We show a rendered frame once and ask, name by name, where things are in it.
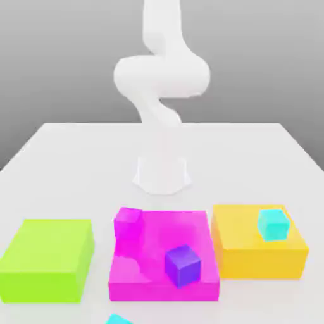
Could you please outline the large lime green box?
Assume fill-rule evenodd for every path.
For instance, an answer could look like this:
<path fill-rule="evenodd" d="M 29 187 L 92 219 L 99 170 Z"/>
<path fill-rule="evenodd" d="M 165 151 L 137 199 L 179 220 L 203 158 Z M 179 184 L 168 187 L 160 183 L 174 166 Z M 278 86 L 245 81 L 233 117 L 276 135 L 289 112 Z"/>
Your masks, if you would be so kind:
<path fill-rule="evenodd" d="M 0 258 L 0 299 L 79 303 L 93 253 L 90 220 L 24 220 Z"/>

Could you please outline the small cyan cube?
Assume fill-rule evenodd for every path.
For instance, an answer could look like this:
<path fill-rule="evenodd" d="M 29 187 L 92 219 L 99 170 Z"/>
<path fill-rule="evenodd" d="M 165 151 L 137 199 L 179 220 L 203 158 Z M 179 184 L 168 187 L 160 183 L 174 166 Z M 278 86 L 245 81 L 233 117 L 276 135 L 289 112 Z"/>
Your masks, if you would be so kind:
<path fill-rule="evenodd" d="M 126 318 L 113 313 L 109 316 L 105 324 L 133 324 L 133 323 L 131 321 L 128 321 Z"/>
<path fill-rule="evenodd" d="M 283 209 L 261 209 L 258 230 L 265 242 L 284 241 L 288 237 L 290 220 Z"/>

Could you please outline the small magenta cube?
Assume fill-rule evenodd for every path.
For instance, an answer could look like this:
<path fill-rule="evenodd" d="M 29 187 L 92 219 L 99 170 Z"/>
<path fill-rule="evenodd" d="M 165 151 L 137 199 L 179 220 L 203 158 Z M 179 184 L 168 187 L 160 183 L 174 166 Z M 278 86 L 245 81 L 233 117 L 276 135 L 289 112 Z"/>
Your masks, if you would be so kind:
<path fill-rule="evenodd" d="M 121 207 L 113 219 L 114 235 L 118 245 L 138 243 L 143 228 L 143 210 Z"/>

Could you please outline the large yellow box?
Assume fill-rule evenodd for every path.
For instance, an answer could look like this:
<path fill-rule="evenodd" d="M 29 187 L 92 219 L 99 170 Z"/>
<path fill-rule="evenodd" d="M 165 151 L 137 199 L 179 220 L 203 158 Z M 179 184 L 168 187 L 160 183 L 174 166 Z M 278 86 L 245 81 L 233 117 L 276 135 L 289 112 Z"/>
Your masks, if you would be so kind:
<path fill-rule="evenodd" d="M 258 230 L 263 209 L 283 211 L 290 222 L 285 240 L 264 241 Z M 215 204 L 211 236 L 222 279 L 302 277 L 309 249 L 283 205 Z"/>

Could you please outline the large magenta box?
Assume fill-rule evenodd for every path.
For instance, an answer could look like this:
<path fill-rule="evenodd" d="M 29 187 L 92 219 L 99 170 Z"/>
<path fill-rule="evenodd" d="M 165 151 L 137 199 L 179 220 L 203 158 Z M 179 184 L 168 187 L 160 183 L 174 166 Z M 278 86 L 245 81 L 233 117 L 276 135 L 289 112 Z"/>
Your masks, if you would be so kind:
<path fill-rule="evenodd" d="M 204 211 L 143 211 L 138 243 L 115 243 L 108 290 L 111 301 L 217 301 L 213 243 Z M 189 245 L 201 258 L 201 279 L 176 288 L 165 273 L 165 253 Z"/>

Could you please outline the small purple cube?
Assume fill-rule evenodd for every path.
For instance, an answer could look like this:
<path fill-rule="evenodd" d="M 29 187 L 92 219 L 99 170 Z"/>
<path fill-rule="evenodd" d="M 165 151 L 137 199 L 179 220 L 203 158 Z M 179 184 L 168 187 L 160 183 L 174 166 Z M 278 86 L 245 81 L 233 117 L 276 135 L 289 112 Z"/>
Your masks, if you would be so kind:
<path fill-rule="evenodd" d="M 176 288 L 201 279 L 201 258 L 187 244 L 165 253 L 165 273 Z"/>

